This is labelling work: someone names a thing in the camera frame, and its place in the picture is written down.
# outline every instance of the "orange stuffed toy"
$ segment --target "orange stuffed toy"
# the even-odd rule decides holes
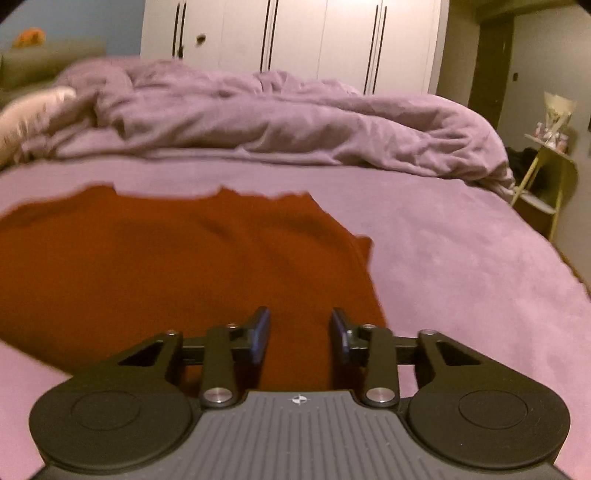
[[[45,43],[45,32],[40,28],[29,28],[21,33],[12,48],[36,47]]]

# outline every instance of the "gray wall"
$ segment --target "gray wall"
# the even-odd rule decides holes
[[[523,136],[544,120],[544,92],[577,102],[569,123],[579,184],[560,213],[556,245],[591,283],[591,17],[578,5],[515,17],[511,69],[498,132],[509,147],[531,147]],[[513,73],[519,79],[512,81]]]
[[[48,41],[101,38],[110,55],[139,55],[144,7],[145,0],[26,0],[0,25],[0,48],[38,27]]]
[[[468,105],[480,24],[476,21],[476,8],[468,0],[450,0],[447,34],[439,74],[437,94]]]

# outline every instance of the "logo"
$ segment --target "logo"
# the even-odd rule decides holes
[[[303,405],[304,403],[306,403],[308,401],[308,398],[303,395],[296,395],[295,397],[293,397],[291,399],[291,401],[293,403],[295,403],[296,405]]]

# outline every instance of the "blue wall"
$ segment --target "blue wall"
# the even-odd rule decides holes
[[[38,27],[48,41],[101,38],[110,55],[139,55],[144,7],[145,0],[27,0],[0,25],[0,49]]]

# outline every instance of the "white pillow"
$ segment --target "white pillow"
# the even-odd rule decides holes
[[[9,103],[0,112],[0,168],[10,162],[14,153],[30,133],[31,124],[49,109],[76,98],[70,87],[39,90]]]

